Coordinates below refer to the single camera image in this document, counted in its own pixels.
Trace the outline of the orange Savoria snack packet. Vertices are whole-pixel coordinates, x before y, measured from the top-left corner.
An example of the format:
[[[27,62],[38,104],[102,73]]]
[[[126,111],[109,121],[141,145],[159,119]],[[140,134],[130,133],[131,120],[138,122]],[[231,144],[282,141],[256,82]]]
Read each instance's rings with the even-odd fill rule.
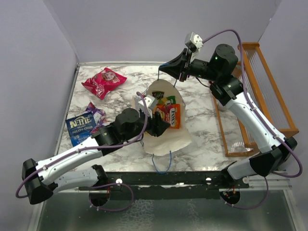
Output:
[[[179,129],[181,126],[180,104],[157,105],[154,109],[170,124],[171,128]]]

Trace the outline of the checkered paper bag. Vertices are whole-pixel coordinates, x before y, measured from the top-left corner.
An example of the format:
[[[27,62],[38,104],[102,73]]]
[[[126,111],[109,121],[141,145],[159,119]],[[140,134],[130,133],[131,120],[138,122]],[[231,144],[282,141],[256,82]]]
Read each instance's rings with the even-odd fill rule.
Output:
[[[191,136],[185,126],[185,103],[180,92],[167,80],[146,80],[146,75],[134,77],[131,84],[134,90],[142,93],[145,98],[155,98],[158,102],[150,113],[151,119],[158,119],[163,123],[166,130],[156,129],[152,136],[151,132],[144,133],[142,146],[146,153],[152,155],[152,163],[155,170],[165,173],[170,170],[172,157],[176,151],[192,143]],[[169,155],[169,165],[166,170],[157,167],[155,161],[159,156]]]

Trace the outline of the green Savoria snack packet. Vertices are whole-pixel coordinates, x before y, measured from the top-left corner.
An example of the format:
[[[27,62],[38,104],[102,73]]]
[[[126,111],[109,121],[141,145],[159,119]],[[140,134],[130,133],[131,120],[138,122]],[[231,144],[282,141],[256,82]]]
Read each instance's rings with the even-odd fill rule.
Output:
[[[160,105],[167,105],[167,104],[176,104],[176,97],[175,96],[168,96],[160,99],[158,101]]]

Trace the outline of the purple candy bag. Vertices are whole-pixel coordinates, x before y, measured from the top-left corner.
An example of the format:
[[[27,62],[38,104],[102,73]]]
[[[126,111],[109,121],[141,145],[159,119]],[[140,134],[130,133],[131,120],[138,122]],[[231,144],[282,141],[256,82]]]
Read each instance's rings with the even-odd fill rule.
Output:
[[[97,108],[92,102],[90,102],[85,111],[92,113],[96,126],[101,127],[104,125],[106,116],[104,110]]]

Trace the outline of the red snack bag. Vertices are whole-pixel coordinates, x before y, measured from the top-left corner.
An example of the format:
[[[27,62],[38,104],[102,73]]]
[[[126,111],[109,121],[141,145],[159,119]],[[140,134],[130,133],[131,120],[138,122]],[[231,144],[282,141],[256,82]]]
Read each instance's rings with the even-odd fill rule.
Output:
[[[99,99],[103,100],[109,92],[124,84],[126,80],[126,77],[106,67],[93,77],[88,78],[82,83],[82,86]]]

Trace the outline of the blue kettle chips bag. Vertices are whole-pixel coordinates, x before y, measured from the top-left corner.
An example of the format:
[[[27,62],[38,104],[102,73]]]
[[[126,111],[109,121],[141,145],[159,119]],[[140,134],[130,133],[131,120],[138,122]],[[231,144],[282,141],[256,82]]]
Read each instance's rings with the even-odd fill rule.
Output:
[[[73,147],[85,141],[97,128],[92,112],[86,112],[65,121]]]

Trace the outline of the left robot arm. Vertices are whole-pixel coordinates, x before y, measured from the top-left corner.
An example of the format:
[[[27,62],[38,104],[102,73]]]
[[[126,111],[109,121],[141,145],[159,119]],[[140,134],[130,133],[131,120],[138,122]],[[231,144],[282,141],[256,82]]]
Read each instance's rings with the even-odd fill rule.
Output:
[[[30,158],[22,165],[22,186],[31,205],[51,198],[56,192],[78,186],[101,190],[108,179],[101,166],[91,167],[81,173],[72,170],[90,160],[106,156],[122,147],[133,144],[148,133],[159,137],[170,124],[156,112],[127,108],[118,114],[115,121],[98,128],[82,143],[55,157],[35,161]]]

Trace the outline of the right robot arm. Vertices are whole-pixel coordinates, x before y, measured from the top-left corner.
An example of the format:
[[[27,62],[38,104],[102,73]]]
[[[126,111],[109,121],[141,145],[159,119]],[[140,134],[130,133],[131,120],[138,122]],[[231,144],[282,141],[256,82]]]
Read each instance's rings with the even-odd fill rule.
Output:
[[[212,95],[230,110],[245,126],[257,144],[259,152],[250,158],[234,162],[223,169],[221,183],[232,188],[240,178],[260,175],[266,177],[283,164],[297,146],[293,137],[285,137],[252,103],[242,82],[232,75],[238,57],[232,46],[219,44],[209,62],[192,59],[193,52],[185,48],[173,60],[159,66],[162,71],[184,82],[187,77],[210,81]]]

